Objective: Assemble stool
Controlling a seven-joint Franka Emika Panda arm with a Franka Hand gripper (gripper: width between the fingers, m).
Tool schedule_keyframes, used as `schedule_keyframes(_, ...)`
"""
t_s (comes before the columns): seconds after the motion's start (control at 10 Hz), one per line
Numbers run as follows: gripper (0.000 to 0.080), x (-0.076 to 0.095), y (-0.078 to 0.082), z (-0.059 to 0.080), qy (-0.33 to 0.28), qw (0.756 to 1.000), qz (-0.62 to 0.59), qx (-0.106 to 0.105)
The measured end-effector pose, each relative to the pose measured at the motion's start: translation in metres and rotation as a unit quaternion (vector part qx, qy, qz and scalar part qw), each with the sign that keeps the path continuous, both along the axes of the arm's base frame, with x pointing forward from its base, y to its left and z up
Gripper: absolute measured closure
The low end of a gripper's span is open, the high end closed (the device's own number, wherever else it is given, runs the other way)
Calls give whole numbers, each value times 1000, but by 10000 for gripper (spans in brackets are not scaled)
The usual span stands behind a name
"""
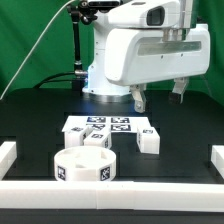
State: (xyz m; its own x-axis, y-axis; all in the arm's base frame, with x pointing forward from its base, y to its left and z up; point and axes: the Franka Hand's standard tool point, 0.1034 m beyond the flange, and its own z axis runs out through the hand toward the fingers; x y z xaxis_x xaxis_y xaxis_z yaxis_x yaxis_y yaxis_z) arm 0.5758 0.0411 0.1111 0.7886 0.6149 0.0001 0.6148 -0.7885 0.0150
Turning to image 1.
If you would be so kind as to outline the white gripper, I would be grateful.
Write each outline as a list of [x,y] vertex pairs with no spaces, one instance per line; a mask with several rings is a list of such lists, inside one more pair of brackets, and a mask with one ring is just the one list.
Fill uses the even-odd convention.
[[181,104],[188,77],[205,74],[209,62],[210,35],[206,24],[191,29],[184,41],[165,42],[161,30],[119,28],[113,29],[106,41],[105,76],[116,85],[132,85],[130,91],[138,113],[145,111],[144,83],[174,79],[169,101]]

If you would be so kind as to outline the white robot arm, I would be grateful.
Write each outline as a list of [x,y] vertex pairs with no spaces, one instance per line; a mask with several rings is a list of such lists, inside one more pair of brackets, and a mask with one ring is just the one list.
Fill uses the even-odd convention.
[[102,101],[132,96],[145,111],[148,83],[173,79],[177,101],[191,76],[206,73],[210,34],[196,22],[196,0],[87,0],[96,11],[94,60],[84,92]]

